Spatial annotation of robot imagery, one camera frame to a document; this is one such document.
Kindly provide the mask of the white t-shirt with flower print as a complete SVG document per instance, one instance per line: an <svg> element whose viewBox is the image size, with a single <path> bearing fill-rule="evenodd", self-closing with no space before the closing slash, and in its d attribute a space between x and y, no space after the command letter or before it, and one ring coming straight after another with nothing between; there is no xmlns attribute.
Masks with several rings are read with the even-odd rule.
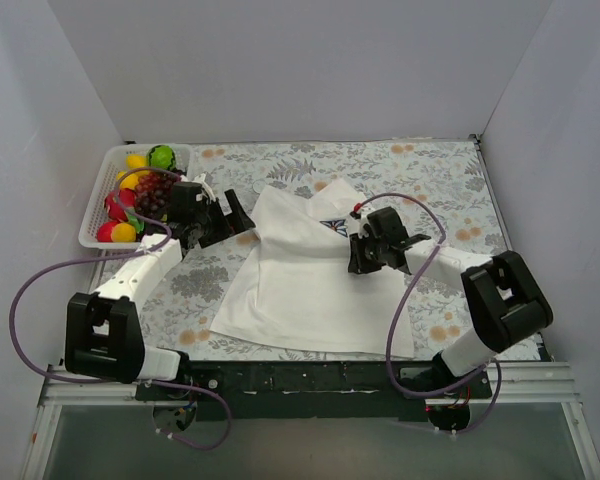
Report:
<svg viewBox="0 0 600 480"><path fill-rule="evenodd" d="M251 215L259 241L212 331L284 349L383 354L405 279L389 268L349 272L346 219L363 198L342 179L310 198L265 187Z"/></svg>

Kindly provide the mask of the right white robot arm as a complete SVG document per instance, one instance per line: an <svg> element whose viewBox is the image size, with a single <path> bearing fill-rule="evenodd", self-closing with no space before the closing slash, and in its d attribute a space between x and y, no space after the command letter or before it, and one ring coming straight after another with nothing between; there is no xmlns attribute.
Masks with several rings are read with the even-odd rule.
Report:
<svg viewBox="0 0 600 480"><path fill-rule="evenodd" d="M438 352L428 369L400 379L391 364L386 366L390 382L405 395L455 397L498 354L553 322L545 295L517 252L475 254L424 234L410 235L391 207L363 214L356 205L348 224L349 272L370 274L389 267L413 283L428 277L465 296L471 328Z"/></svg>

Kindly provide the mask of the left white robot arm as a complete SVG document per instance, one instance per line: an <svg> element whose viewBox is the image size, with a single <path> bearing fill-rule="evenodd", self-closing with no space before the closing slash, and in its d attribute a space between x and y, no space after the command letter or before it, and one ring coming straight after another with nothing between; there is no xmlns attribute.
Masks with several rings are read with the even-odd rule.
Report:
<svg viewBox="0 0 600 480"><path fill-rule="evenodd" d="M67 306L65 365L69 372L106 381L158 380L173 400L193 386L182 352L144 343L139 314L154 289L189 250L206 248L255 227L234 190L225 192L229 212L202 180L173 185L167 224L141 240L107 282L77 293Z"/></svg>

